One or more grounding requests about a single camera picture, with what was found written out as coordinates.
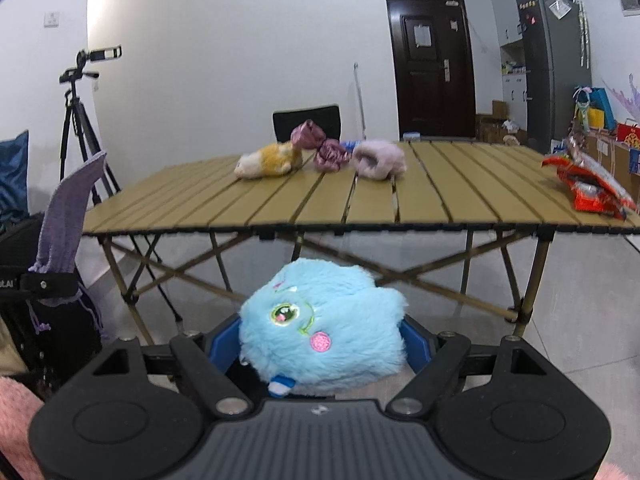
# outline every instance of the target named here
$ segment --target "snack package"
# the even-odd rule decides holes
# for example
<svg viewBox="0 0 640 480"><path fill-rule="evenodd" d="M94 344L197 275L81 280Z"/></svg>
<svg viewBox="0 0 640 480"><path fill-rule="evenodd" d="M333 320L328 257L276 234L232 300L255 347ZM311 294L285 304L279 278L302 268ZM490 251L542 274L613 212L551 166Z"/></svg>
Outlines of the snack package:
<svg viewBox="0 0 640 480"><path fill-rule="evenodd" d="M577 211L612 214L615 218L625 219L626 208L638 209L612 174L580 149L574 136L568 137L566 146L564 153L547 156L542 165L558 168L558 178L574 194Z"/></svg>

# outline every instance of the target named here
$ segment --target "door frame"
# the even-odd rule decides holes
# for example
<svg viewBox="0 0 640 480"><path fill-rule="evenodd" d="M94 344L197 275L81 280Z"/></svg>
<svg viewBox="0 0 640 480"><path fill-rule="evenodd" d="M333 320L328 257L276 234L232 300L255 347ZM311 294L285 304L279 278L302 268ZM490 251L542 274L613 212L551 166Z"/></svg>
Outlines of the door frame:
<svg viewBox="0 0 640 480"><path fill-rule="evenodd" d="M396 76L396 100L398 101L398 131L399 131L400 140L402 140L402 127L401 127L401 119L400 119L401 92L398 85L398 67L396 66L396 51L394 48L394 35L393 35L393 27L391 22L391 13L389 11L389 4L388 4L389 1L393 1L393 0L386 0L386 15L389 20L389 34L391 36L391 48L392 48L392 55L393 55L393 62L394 62L394 75ZM464 40L465 40L465 65L466 65L466 70L468 74L470 74L470 78L471 78L471 85L468 90L467 98L468 98L468 102L471 102L472 108L473 108L473 117L471 118L472 120L470 119L470 124L475 125L476 124L476 74L474 73L473 54L471 50L471 36L469 34L468 15L466 13L465 0L453 0L453 1L456 1L458 3L458 7L462 12L462 33L464 35ZM407 41L406 36L403 36L402 41L404 43L404 46L407 48L408 45L406 44L406 41ZM474 136L475 136L475 128L472 128L469 131L469 137L472 138Z"/></svg>

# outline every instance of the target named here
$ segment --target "mop handle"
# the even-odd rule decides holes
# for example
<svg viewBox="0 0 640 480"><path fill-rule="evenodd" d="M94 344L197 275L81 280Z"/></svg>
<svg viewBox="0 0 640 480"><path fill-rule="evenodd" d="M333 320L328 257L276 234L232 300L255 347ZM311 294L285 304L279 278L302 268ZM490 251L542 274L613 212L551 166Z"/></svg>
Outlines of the mop handle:
<svg viewBox="0 0 640 480"><path fill-rule="evenodd" d="M364 106L362 105L362 88L360 88L360 80L358 79L358 64L353 64L353 77L356 79L356 93L358 94L358 104L360 105L360 118L362 119L362 139L367 140L365 133L366 126L364 123Z"/></svg>

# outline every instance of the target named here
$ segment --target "embroidered eye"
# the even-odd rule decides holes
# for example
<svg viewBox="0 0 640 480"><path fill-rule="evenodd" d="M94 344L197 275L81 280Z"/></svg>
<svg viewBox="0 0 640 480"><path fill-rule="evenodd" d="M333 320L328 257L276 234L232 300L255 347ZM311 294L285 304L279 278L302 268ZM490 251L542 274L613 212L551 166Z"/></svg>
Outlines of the embroidered eye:
<svg viewBox="0 0 640 480"><path fill-rule="evenodd" d="M279 326L288 325L300 315L300 308L291 303L281 303L271 311L271 322Z"/></svg>

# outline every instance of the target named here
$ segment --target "yellow box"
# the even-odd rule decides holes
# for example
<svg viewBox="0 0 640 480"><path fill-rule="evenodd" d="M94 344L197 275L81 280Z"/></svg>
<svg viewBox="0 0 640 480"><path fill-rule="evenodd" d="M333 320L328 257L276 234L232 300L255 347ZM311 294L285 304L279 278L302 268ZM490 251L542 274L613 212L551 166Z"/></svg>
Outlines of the yellow box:
<svg viewBox="0 0 640 480"><path fill-rule="evenodd" d="M589 127L596 130L604 129L604 112L597 108L591 108L587 110L587 117L589 119Z"/></svg>

